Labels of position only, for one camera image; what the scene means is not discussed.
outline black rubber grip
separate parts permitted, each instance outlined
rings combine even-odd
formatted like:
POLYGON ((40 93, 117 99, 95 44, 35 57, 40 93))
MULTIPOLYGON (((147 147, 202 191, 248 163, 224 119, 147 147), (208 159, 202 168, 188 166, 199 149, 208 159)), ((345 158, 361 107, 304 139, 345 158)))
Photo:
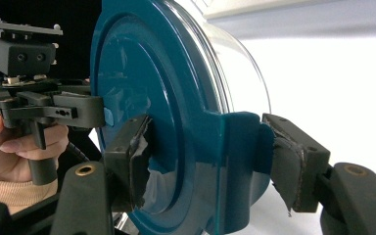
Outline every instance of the black rubber grip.
POLYGON ((45 185, 57 178, 57 168, 54 159, 28 160, 34 185, 45 185))

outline sleeve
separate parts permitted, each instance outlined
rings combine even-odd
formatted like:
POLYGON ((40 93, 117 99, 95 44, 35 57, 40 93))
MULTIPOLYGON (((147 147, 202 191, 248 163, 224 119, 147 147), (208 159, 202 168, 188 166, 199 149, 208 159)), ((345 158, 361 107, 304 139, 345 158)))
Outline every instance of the sleeve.
POLYGON ((13 214, 53 196, 57 186, 57 180, 42 186, 33 185, 31 181, 0 181, 0 203, 5 203, 13 214))

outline screw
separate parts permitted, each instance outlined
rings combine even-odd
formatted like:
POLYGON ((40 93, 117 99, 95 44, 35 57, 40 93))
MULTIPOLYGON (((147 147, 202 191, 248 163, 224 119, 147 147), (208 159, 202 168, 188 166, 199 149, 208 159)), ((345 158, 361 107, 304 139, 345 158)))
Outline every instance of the screw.
POLYGON ((18 59, 18 61, 20 61, 20 62, 24 62, 24 61, 26 61, 26 54, 24 54, 24 53, 20 53, 20 54, 18 55, 17 59, 18 59))
POLYGON ((36 56, 36 60, 39 61, 39 62, 43 62, 45 61, 45 55, 40 53, 36 56))

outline container lid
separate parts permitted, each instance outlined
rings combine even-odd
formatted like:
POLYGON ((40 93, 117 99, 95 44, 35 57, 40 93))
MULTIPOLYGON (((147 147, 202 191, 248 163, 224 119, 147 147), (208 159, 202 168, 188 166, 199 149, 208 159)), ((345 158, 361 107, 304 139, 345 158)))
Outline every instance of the container lid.
POLYGON ((102 153, 128 119, 153 120, 145 205, 130 214, 141 233, 245 227, 269 182, 271 154, 259 140, 271 150, 273 136, 257 114, 231 113, 221 63, 189 14, 173 1, 104 1, 91 53, 92 93, 106 113, 102 153))

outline human hand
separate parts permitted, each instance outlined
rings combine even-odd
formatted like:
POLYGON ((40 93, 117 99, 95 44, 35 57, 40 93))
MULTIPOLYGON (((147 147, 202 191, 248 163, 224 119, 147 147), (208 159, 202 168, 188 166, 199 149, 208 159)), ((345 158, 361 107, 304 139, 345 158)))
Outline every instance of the human hand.
POLYGON ((44 130, 46 150, 35 146, 32 135, 15 138, 14 130, 3 125, 0 116, 0 181, 28 182, 31 173, 28 159, 43 160, 57 158, 69 144, 69 129, 64 125, 54 125, 44 130))

